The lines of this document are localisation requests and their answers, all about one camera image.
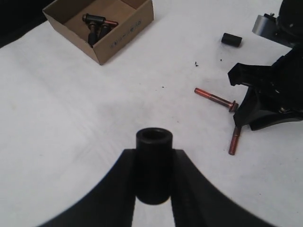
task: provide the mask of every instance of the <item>black mechanical part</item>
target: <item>black mechanical part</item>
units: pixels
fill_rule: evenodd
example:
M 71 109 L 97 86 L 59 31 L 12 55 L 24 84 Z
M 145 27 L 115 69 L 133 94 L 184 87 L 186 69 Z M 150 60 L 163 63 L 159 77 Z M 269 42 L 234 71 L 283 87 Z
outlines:
M 252 32 L 290 48 L 303 43 L 303 1 L 283 0 L 279 16 L 259 15 Z
M 228 73 L 230 83 L 249 87 L 235 112 L 237 127 L 253 131 L 303 120 L 303 48 L 295 47 L 272 66 L 236 64 Z
M 136 195 L 149 204 L 171 196 L 177 227 L 273 227 L 219 192 L 184 151 L 172 149 L 169 131 L 144 129 L 136 139 L 137 148 L 124 150 L 91 192 L 40 227 L 131 227 Z
M 112 30 L 112 28 L 111 28 L 111 26 L 109 24 L 104 23 L 103 25 L 101 25 L 98 40 L 100 40 L 103 37 L 105 37 L 111 30 Z
M 242 37 L 224 33 L 221 42 L 230 46 L 239 47 L 242 42 Z
M 98 24 L 96 22 L 91 21 L 88 27 L 90 29 L 88 43 L 91 47 L 93 47 L 93 45 L 98 42 Z

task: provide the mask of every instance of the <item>copper bolt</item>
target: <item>copper bolt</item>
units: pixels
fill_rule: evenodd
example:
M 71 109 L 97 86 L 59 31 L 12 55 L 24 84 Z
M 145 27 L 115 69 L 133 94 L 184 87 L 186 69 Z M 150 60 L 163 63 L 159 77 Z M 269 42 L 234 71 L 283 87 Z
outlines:
M 235 153 L 236 153 L 238 142 L 239 142 L 239 137 L 241 135 L 241 130 L 242 130 L 242 127 L 235 126 L 235 129 L 234 129 L 233 135 L 232 135 L 231 145 L 230 145 L 229 151 L 228 151 L 228 153 L 230 155 L 235 155 Z
M 220 98 L 218 96 L 210 94 L 207 91 L 204 91 L 204 90 L 199 89 L 199 88 L 195 89 L 195 93 L 198 94 L 198 95 L 200 95 L 200 96 L 202 96 L 202 97 L 204 97 L 204 98 L 208 98 L 208 99 L 212 100 L 215 103 L 218 103 L 220 105 L 223 105 L 223 106 L 229 108 L 229 112 L 235 112 L 238 109 L 238 107 L 239 107 L 239 104 L 237 104 L 236 101 L 233 101 L 231 103 L 231 102 L 229 102 L 229 101 L 227 101 L 225 99 L 222 99 L 222 98 Z
M 119 25 L 118 22 L 116 21 L 113 21 L 113 20 L 105 20 L 104 23 L 108 23 L 109 25 L 113 26 L 113 27 L 116 27 Z

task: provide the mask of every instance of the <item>bolt head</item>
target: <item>bolt head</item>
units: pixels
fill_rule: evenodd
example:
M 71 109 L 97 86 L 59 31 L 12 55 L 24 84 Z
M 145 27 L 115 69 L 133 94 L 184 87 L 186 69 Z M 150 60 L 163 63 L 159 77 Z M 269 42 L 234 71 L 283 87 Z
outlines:
M 229 112 L 236 112 L 238 107 L 239 107 L 239 104 L 237 104 L 236 101 L 233 101 L 229 108 Z

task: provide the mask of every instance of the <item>bolt threads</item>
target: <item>bolt threads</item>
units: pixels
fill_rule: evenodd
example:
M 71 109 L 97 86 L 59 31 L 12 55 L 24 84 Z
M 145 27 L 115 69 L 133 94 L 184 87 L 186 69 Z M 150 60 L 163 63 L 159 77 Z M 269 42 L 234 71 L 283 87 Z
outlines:
M 235 155 L 235 153 L 236 153 L 237 146 L 238 146 L 238 143 L 239 143 L 239 138 L 240 138 L 240 135 L 241 135 L 241 130 L 242 130 L 242 127 L 235 126 L 235 129 L 234 129 L 233 135 L 232 135 L 232 141 L 231 141 L 229 151 L 228 151 L 228 153 L 230 155 Z

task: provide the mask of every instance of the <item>screw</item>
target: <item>screw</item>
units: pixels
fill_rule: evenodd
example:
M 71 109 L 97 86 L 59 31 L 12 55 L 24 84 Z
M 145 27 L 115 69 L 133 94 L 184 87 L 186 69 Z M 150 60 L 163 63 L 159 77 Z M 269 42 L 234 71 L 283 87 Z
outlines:
M 202 97 L 204 97 L 204 98 L 208 98 L 209 100 L 212 100 L 215 103 L 218 103 L 220 105 L 223 105 L 223 106 L 229 108 L 229 112 L 235 112 L 238 109 L 238 107 L 239 107 L 239 104 L 237 104 L 236 101 L 233 101 L 231 103 L 231 102 L 229 102 L 229 101 L 227 101 L 225 99 L 222 99 L 222 98 L 220 98 L 218 96 L 210 94 L 210 93 L 208 93 L 208 92 L 206 92 L 206 91 L 204 91 L 202 89 L 199 89 L 199 88 L 195 89 L 195 93 L 198 94 L 198 95 L 200 95 L 200 96 L 202 96 Z
M 229 151 L 228 151 L 228 153 L 230 155 L 235 155 L 235 153 L 236 153 L 236 149 L 237 149 L 238 142 L 239 142 L 239 137 L 241 135 L 241 130 L 242 130 L 242 127 L 235 126 L 235 129 L 234 129 L 233 135 L 232 135 L 231 145 L 230 145 Z

